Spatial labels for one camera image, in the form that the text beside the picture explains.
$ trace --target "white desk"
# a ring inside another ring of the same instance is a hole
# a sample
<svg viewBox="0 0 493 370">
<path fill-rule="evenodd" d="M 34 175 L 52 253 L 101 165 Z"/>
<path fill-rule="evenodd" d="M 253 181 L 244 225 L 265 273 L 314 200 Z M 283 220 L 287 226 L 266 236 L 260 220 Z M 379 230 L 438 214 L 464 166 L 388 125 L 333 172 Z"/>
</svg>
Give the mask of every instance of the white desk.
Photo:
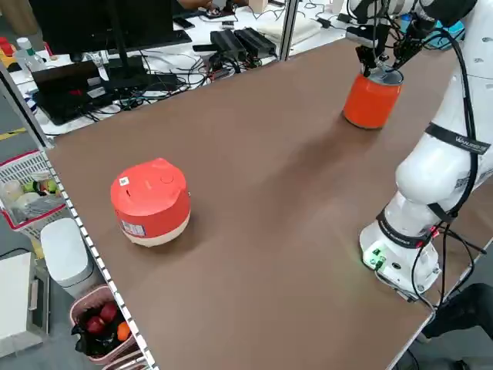
<svg viewBox="0 0 493 370">
<path fill-rule="evenodd" d="M 314 19 L 318 13 L 320 13 L 318 14 L 318 16 L 325 19 L 328 19 L 333 16 L 333 14 L 329 13 L 328 5 L 330 4 L 330 0 L 321 0 L 320 2 L 317 2 L 317 4 L 318 3 L 320 4 L 325 3 L 327 5 L 325 5 L 324 8 L 321 5 L 318 5 L 316 8 L 304 8 L 306 2 L 301 2 L 298 5 L 298 10 L 300 12 L 297 14 L 297 16 L 307 19 Z M 269 10 L 273 10 L 277 12 L 276 14 L 274 14 L 273 12 L 268 12 Z M 149 62 L 149 66 L 152 70 L 160 71 L 160 72 L 183 73 L 183 70 L 180 69 L 190 69 L 194 65 L 194 63 L 200 59 L 201 53 L 195 53 L 192 50 L 192 46 L 210 43 L 210 32 L 221 30 L 220 24 L 222 21 L 227 21 L 227 20 L 235 21 L 234 24 L 235 29 L 243 29 L 245 27 L 252 27 L 255 29 L 259 25 L 266 23 L 272 23 L 272 22 L 282 23 L 284 20 L 283 17 L 284 14 L 282 14 L 282 16 L 280 16 L 279 19 L 276 20 L 277 15 L 280 15 L 281 10 L 282 8 L 273 5 L 268 5 L 265 14 L 263 14 L 258 19 L 256 19 L 253 16 L 251 10 L 247 7 L 237 9 L 236 11 L 237 20 L 235 19 L 234 16 L 219 18 L 216 20 L 209 20 L 205 17 L 189 18 L 189 21 L 192 22 L 194 25 L 196 25 L 195 28 L 186 30 L 186 32 L 192 39 L 191 43 L 172 45 L 163 48 L 149 49 L 143 51 L 143 54 L 149 57 L 146 59 Z M 331 21 L 334 22 L 334 24 L 337 27 L 341 27 L 341 28 L 344 27 L 344 23 L 339 22 L 339 24 L 337 24 L 337 20 L 335 19 L 335 17 L 333 17 Z M 335 28 L 321 29 L 320 33 L 316 34 L 315 36 L 312 36 L 303 42 L 293 45 L 291 50 L 291 55 L 293 56 L 296 55 L 297 53 L 305 52 L 307 50 L 314 49 L 316 47 L 328 44 L 338 39 L 342 39 L 344 36 L 345 36 L 345 31 L 342 29 L 335 29 Z M 107 55 L 105 52 L 103 52 L 102 54 L 103 57 L 106 57 Z M 45 51 L 40 52 L 39 55 L 47 59 L 48 62 L 46 64 L 48 67 L 64 66 L 71 63 L 68 55 L 59 55 L 59 59 L 56 61 L 49 60 L 48 54 Z M 134 56 L 134 55 L 139 55 L 139 52 L 129 53 L 129 56 Z M 117 58 L 117 57 L 118 55 L 110 56 L 110 58 Z M 273 60 L 274 57 L 264 59 L 262 62 L 265 65 Z M 100 74 L 102 75 L 102 78 L 107 79 L 106 72 L 104 71 L 104 69 L 100 69 Z M 21 91 L 21 93 L 30 93 L 37 89 L 36 84 L 32 81 L 32 78 L 26 79 L 23 72 L 12 73 L 12 78 L 14 79 L 14 82 L 18 85 L 18 88 Z M 197 82 L 200 81 L 200 79 L 201 79 L 200 76 L 191 76 L 190 82 Z M 152 96 L 153 94 L 159 95 L 161 94 L 161 92 L 149 92 L 146 94 L 146 96 Z M 103 109 L 103 111 L 117 113 L 119 111 L 119 108 L 118 106 L 107 106 L 106 108 Z M 93 113 L 93 114 L 98 119 L 105 119 L 110 116 L 110 115 L 102 115 L 98 113 Z M 95 123 L 90 118 L 80 117 L 64 125 L 57 126 L 53 124 L 53 122 L 40 109 L 38 109 L 37 113 L 35 114 L 35 117 L 39 121 L 39 124 L 43 132 L 46 135 L 53 135 L 53 136 L 69 133 L 73 130 L 77 130 L 84 126 L 88 126 Z"/>
</svg>

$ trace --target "black device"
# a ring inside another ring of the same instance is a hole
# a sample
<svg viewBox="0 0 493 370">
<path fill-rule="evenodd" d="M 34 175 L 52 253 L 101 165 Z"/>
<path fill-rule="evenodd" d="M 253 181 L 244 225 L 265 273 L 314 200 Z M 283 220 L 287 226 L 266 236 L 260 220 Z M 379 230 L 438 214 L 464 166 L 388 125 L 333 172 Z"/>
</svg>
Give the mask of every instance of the black device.
<svg viewBox="0 0 493 370">
<path fill-rule="evenodd" d="M 114 17 L 118 18 L 128 49 L 146 49 L 172 39 L 183 40 L 182 35 L 173 37 L 172 2 L 169 0 L 117 0 L 114 7 L 110 6 L 112 1 L 109 0 L 29 2 L 43 39 L 55 54 L 116 49 Z"/>
<path fill-rule="evenodd" d="M 218 48 L 214 44 L 194 45 L 192 46 L 194 52 L 217 52 Z"/>
<path fill-rule="evenodd" d="M 317 22 L 322 25 L 323 29 L 328 29 L 330 27 L 330 21 L 328 19 L 317 18 Z"/>
<path fill-rule="evenodd" d="M 210 33 L 210 41 L 216 47 L 219 53 L 226 57 L 244 60 L 247 51 L 241 41 L 234 33 L 227 29 L 225 31 L 212 31 Z"/>
<path fill-rule="evenodd" d="M 237 29 L 234 35 L 240 40 L 249 56 L 256 59 L 276 55 L 276 45 L 252 28 Z"/>
<path fill-rule="evenodd" d="M 269 4 L 279 6 L 280 8 L 284 7 L 286 5 L 285 2 L 278 2 L 276 0 L 269 0 Z"/>
<path fill-rule="evenodd" d="M 38 86 L 33 99 L 55 125 L 76 119 L 88 109 L 112 104 L 92 61 L 32 73 Z"/>
<path fill-rule="evenodd" d="M 344 13 L 339 13 L 339 15 L 337 16 L 337 20 L 344 23 L 351 23 L 351 17 Z"/>
<path fill-rule="evenodd" d="M 192 22 L 189 22 L 182 17 L 173 17 L 173 22 L 175 22 L 180 27 L 183 27 L 183 29 L 192 29 L 193 27 L 195 27 Z"/>
<path fill-rule="evenodd" d="M 44 39 L 55 54 L 118 49 L 120 59 L 112 60 L 107 68 L 108 89 L 121 93 L 122 89 L 146 86 L 162 90 L 175 87 L 161 83 L 164 77 L 146 74 L 142 59 L 129 59 L 126 54 L 127 47 L 145 49 L 174 39 L 171 1 L 29 1 Z"/>
<path fill-rule="evenodd" d="M 221 23 L 221 28 L 222 29 L 234 29 L 234 22 L 233 21 L 224 21 Z"/>
</svg>

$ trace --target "orange cup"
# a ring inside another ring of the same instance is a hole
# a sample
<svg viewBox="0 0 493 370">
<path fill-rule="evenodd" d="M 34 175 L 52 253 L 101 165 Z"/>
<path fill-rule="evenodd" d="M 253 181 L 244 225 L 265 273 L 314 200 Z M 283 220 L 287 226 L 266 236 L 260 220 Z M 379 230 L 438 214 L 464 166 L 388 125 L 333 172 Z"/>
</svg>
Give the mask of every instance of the orange cup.
<svg viewBox="0 0 493 370">
<path fill-rule="evenodd" d="M 404 77 L 398 71 L 380 72 L 354 80 L 346 100 L 344 117 L 363 129 L 382 128 L 401 93 Z"/>
</svg>

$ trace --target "white cabinet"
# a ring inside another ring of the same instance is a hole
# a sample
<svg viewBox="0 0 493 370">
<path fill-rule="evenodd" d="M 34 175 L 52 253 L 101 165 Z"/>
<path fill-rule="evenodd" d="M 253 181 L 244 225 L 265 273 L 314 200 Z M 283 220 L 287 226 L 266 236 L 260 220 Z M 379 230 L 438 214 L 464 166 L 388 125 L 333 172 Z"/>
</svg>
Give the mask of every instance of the white cabinet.
<svg viewBox="0 0 493 370">
<path fill-rule="evenodd" d="M 48 334 L 49 275 L 34 254 L 0 261 L 0 357 L 41 343 Z"/>
</svg>

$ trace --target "apple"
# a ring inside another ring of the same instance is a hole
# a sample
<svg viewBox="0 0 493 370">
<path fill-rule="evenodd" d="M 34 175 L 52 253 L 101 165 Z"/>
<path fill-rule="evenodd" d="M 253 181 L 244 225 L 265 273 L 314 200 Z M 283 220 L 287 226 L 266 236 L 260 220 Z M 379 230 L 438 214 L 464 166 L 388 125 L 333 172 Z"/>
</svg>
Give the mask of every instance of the apple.
<svg viewBox="0 0 493 370">
<path fill-rule="evenodd" d="M 113 321 L 116 314 L 118 313 L 118 307 L 115 302 L 108 302 L 102 306 L 102 310 L 99 313 L 99 317 L 103 319 L 106 324 Z"/>
<path fill-rule="evenodd" d="M 105 328 L 105 322 L 99 316 L 92 316 L 86 322 L 86 329 L 91 334 L 100 334 Z"/>
</svg>

